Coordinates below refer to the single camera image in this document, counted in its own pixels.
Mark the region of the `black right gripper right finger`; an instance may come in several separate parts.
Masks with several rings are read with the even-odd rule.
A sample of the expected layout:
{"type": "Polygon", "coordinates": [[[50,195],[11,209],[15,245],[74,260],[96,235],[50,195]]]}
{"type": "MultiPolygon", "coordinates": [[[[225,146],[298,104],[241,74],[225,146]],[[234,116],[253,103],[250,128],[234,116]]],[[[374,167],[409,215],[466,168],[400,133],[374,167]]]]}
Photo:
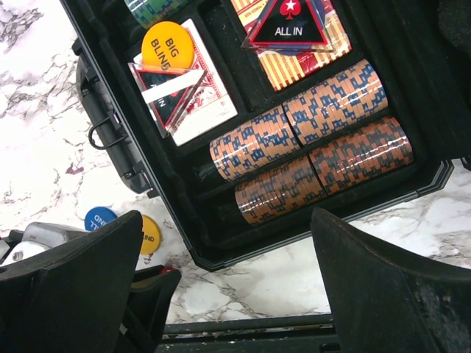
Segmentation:
{"type": "Polygon", "coordinates": [[[315,208],[311,232],[343,352],[469,352],[470,270],[315,208]]]}

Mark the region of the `blue small blind button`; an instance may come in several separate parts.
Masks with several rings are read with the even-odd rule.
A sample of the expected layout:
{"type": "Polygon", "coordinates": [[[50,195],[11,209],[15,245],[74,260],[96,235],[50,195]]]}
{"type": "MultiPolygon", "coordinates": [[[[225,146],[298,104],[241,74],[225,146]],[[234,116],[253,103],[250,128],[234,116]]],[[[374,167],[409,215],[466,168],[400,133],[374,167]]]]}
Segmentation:
{"type": "Polygon", "coordinates": [[[117,215],[111,209],[101,206],[93,207],[85,215],[85,229],[92,232],[115,219],[117,219],[117,215]]]}

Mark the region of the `red die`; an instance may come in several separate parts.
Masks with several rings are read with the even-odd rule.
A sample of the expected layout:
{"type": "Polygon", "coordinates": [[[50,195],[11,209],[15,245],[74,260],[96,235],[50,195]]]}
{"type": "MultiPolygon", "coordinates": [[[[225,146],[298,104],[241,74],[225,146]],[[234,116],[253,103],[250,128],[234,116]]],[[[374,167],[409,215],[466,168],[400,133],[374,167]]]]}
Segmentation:
{"type": "Polygon", "coordinates": [[[176,269],[171,266],[167,266],[161,269],[161,271],[159,272],[159,275],[164,275],[173,271],[176,271],[176,269]]]}

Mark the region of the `black poker set case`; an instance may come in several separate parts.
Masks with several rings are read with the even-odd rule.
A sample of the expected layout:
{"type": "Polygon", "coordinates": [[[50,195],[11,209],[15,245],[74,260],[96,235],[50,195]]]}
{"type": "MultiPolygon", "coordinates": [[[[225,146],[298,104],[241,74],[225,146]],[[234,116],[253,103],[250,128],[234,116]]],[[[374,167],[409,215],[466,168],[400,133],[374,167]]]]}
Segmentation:
{"type": "Polygon", "coordinates": [[[64,1],[123,183],[201,268],[442,189],[470,157],[468,1],[64,1]]]}

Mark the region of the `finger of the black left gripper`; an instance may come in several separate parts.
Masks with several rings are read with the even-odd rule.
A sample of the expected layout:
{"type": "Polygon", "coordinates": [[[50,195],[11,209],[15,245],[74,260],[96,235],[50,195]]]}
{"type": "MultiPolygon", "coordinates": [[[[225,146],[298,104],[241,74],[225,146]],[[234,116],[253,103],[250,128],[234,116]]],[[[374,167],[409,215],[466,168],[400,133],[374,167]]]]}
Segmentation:
{"type": "Polygon", "coordinates": [[[176,271],[159,275],[164,265],[135,272],[117,339],[118,352],[155,352],[166,325],[171,298],[181,280],[176,271]]]}

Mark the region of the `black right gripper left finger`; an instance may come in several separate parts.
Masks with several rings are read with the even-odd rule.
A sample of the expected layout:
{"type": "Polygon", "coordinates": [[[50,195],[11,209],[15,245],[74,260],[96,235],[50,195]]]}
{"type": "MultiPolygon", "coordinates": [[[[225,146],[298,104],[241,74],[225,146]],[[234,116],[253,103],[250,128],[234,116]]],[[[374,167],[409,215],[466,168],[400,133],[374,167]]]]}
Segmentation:
{"type": "Polygon", "coordinates": [[[1,267],[2,352],[112,352],[143,238],[129,211],[80,238],[1,267]]]}

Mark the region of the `brown 100 chip roll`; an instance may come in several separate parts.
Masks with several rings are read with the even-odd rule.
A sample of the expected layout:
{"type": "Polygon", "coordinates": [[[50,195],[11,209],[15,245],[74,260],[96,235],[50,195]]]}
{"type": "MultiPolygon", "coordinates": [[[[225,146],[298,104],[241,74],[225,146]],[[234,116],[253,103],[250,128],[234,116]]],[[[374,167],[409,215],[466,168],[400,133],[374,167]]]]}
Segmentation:
{"type": "Polygon", "coordinates": [[[249,224],[262,224],[327,196],[311,160],[303,155],[235,188],[238,209],[249,224]]]}
{"type": "Polygon", "coordinates": [[[383,117],[308,154],[327,194],[334,194],[414,161],[394,117],[383,117]]]}

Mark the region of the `tan blue 10 chip roll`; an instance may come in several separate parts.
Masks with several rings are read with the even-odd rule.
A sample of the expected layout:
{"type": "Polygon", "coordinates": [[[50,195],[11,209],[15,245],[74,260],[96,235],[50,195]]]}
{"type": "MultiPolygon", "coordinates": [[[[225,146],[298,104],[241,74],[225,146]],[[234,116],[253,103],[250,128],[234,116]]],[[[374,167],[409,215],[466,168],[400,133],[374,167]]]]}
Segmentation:
{"type": "Polygon", "coordinates": [[[281,105],[212,140],[209,152],[216,170],[235,180],[300,149],[281,105]]]}

